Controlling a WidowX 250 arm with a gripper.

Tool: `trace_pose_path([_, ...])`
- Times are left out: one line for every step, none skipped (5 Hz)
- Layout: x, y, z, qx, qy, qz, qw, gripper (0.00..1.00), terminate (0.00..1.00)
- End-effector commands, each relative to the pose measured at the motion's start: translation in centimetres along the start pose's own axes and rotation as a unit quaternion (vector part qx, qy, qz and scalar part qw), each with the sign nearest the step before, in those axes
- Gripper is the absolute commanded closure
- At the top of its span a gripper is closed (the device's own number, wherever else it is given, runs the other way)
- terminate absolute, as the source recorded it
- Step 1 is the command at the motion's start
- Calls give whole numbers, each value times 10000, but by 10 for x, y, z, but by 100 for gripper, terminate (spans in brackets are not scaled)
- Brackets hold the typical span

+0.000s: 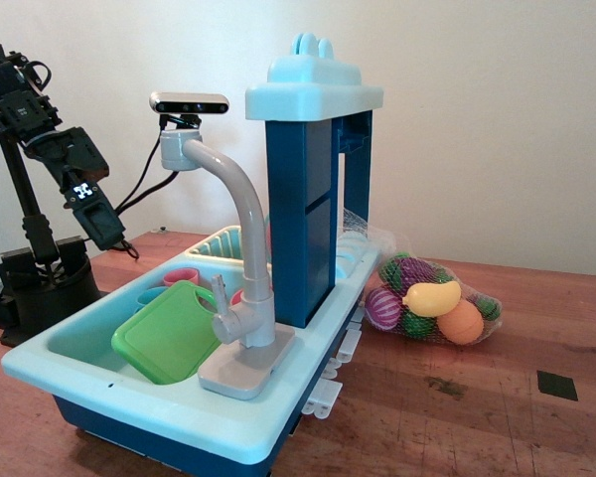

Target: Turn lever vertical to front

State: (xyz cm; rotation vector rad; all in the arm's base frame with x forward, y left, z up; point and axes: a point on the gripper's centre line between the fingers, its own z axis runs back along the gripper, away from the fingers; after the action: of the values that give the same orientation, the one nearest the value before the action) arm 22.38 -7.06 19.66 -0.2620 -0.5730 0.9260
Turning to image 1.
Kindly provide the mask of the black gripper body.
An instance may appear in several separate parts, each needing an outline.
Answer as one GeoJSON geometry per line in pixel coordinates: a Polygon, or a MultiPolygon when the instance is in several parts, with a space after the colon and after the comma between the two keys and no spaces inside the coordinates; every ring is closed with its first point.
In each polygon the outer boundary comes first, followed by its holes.
{"type": "Polygon", "coordinates": [[[41,162],[56,182],[73,174],[80,181],[99,181],[109,166],[82,127],[41,133],[24,143],[24,153],[41,162]]]}

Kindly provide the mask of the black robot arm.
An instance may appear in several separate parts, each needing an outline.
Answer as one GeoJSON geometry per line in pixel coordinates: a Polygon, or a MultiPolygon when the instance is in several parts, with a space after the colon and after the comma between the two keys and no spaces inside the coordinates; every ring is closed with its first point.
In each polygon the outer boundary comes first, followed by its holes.
{"type": "Polygon", "coordinates": [[[108,164],[83,128],[58,129],[58,109],[43,94],[52,75],[42,79],[37,67],[45,65],[18,52],[7,54],[0,45],[0,147],[24,214],[34,263],[50,265],[60,259],[60,250],[37,202],[25,158],[45,166],[99,249],[120,244],[125,227],[98,185],[109,175],[108,164]]]}

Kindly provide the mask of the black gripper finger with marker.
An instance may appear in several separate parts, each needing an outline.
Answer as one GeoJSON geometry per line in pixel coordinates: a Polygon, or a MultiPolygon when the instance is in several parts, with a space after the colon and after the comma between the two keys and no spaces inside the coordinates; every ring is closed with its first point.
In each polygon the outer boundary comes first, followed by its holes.
{"type": "Polygon", "coordinates": [[[111,249],[124,239],[125,227],[95,181],[66,170],[61,191],[74,217],[100,250],[111,249]]]}

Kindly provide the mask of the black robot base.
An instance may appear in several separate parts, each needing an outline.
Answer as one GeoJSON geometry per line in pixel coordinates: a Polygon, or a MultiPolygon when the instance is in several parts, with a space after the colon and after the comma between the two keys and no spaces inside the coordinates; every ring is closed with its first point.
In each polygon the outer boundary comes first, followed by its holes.
{"type": "Polygon", "coordinates": [[[0,343],[14,348],[101,297],[84,240],[57,242],[59,260],[38,265],[28,248],[4,252],[0,262],[0,343]]]}

